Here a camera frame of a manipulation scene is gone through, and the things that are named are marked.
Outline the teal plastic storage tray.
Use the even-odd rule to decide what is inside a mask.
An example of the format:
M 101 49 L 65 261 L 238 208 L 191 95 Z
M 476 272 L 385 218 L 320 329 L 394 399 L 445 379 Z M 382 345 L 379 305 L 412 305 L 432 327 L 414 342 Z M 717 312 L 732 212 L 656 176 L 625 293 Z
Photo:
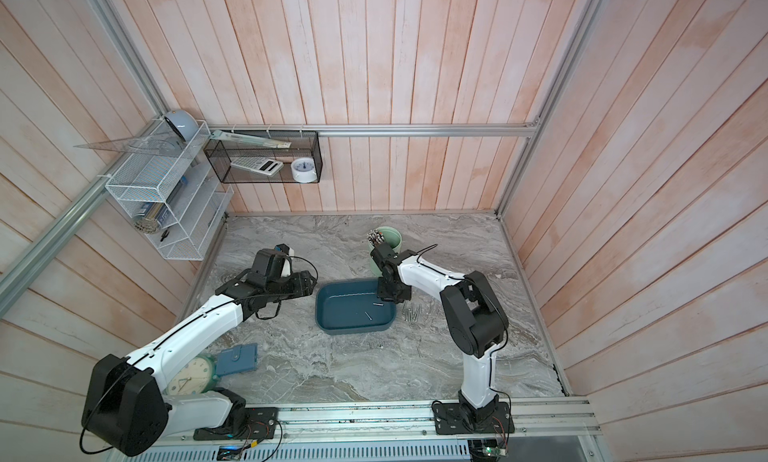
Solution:
M 317 293 L 315 320 L 329 335 L 359 334 L 387 330 L 394 322 L 397 310 L 392 302 L 377 297 L 375 278 L 333 282 Z M 373 320 L 369 320 L 367 311 Z

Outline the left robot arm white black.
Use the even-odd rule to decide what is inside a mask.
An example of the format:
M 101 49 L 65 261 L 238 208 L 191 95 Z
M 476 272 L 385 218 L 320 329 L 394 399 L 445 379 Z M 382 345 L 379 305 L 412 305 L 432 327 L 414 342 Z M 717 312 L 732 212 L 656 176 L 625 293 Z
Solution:
M 84 433 L 127 456 L 158 439 L 205 431 L 224 439 L 249 434 L 245 400 L 227 389 L 168 395 L 172 379 L 219 336 L 270 303 L 310 295 L 316 269 L 258 275 L 246 269 L 216 289 L 206 303 L 154 341 L 118 357 L 108 354 L 92 369 L 81 417 Z

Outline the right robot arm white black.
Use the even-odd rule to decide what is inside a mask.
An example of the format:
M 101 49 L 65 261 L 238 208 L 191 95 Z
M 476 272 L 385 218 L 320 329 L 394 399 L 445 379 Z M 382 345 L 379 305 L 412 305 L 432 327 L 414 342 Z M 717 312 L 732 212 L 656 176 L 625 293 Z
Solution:
M 441 303 L 451 339 L 463 353 L 460 401 L 476 412 L 488 409 L 498 400 L 491 388 L 494 354 L 504 344 L 509 320 L 485 275 L 455 272 L 415 251 L 396 253 L 388 246 L 372 249 L 370 256 L 380 271 L 381 300 L 402 303 L 418 289 Z

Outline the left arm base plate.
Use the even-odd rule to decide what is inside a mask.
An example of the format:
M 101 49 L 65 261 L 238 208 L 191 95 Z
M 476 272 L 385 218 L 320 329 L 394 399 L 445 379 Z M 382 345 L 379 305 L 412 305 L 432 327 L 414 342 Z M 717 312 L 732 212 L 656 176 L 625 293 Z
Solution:
M 196 429 L 195 441 L 251 441 L 262 442 L 274 438 L 277 428 L 277 407 L 235 408 L 224 424 L 217 428 Z

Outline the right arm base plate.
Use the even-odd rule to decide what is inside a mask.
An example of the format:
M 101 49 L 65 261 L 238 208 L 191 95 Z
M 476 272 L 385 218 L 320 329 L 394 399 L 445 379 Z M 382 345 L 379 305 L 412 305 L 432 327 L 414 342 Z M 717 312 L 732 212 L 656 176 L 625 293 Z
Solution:
M 498 396 L 480 409 L 466 401 L 449 403 L 438 400 L 434 400 L 430 408 L 438 435 L 510 435 L 515 432 L 510 404 L 501 401 Z

